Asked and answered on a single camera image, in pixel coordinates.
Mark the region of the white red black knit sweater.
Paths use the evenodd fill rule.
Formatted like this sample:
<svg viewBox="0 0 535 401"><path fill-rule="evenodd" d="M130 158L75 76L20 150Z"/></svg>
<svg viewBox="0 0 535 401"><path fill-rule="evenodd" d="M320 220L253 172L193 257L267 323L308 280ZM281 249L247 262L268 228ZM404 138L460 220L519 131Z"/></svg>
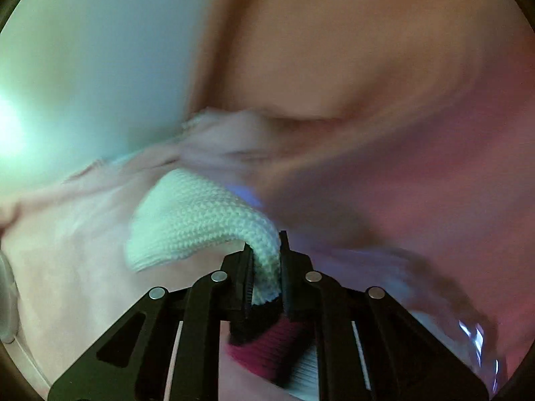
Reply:
<svg viewBox="0 0 535 401"><path fill-rule="evenodd" d="M231 241L252 249L254 287L249 321L230 326L228 355L290 395L317 400L312 334L282 311L279 232L246 200L203 176L175 169L138 206L125 258L140 272Z"/></svg>

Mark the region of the pink curtain with tan hem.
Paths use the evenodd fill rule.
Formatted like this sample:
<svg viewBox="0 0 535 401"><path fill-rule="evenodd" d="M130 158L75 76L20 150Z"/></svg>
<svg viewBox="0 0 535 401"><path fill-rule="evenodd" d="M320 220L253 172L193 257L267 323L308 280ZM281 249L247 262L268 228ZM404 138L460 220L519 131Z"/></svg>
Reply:
<svg viewBox="0 0 535 401"><path fill-rule="evenodd" d="M214 0L188 154L354 281L398 247L534 336L534 33L515 0Z"/></svg>

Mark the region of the pink patterned bed blanket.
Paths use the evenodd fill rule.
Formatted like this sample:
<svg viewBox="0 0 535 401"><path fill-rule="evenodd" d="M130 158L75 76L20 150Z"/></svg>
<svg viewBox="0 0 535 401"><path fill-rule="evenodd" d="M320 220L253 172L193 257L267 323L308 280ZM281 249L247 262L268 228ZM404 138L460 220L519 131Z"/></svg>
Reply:
<svg viewBox="0 0 535 401"><path fill-rule="evenodd" d="M1 260L13 275L20 323L8 352L35 390L47 395L150 286L185 286L233 248L184 225L206 179L253 205L250 183L285 158L310 162L283 179L269 203L298 245L337 263L336 277L355 289L383 281L458 358L488 381L502 377L493 325L458 285L417 255L363 242L363 216L349 191L359 171L313 134L321 127L207 109L176 139L3 202Z"/></svg>

